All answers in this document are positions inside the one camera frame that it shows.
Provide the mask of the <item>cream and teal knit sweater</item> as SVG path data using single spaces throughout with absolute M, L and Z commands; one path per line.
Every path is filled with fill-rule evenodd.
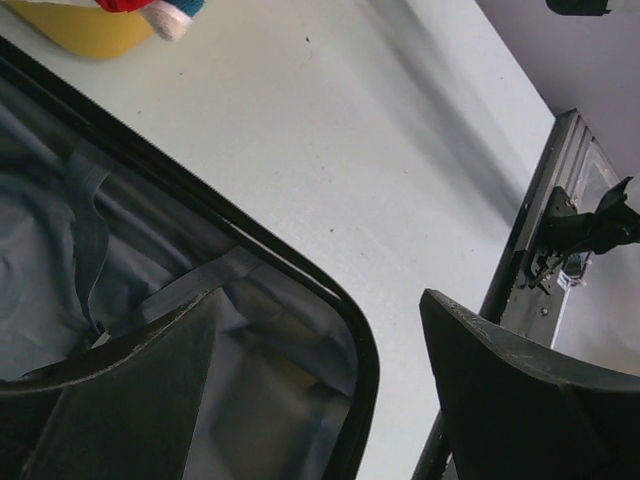
M 140 13 L 160 38 L 177 41 L 186 34 L 205 4 L 205 0 L 156 0 Z

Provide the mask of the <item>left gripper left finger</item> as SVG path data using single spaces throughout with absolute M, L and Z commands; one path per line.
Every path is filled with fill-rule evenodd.
M 1 384 L 4 479 L 180 479 L 221 294 Z

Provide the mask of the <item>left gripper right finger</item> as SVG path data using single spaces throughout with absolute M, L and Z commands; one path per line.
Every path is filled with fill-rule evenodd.
M 427 351 L 461 479 L 636 479 L 639 379 L 516 335 L 427 289 Z

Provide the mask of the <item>yellow plastic basket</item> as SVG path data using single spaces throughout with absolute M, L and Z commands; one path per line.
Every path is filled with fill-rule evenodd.
M 9 12 L 61 49 L 107 60 L 131 51 L 153 35 L 139 13 L 110 13 L 96 1 L 3 1 Z

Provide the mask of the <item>red item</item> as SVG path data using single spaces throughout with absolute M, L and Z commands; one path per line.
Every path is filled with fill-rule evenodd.
M 96 4 L 109 13 L 131 13 L 138 11 L 153 0 L 96 0 Z

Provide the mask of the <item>space print kids suitcase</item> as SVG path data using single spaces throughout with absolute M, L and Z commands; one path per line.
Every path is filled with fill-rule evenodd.
M 221 313 L 180 479 L 355 478 L 379 359 L 351 297 L 3 41 L 1 384 L 210 291 Z

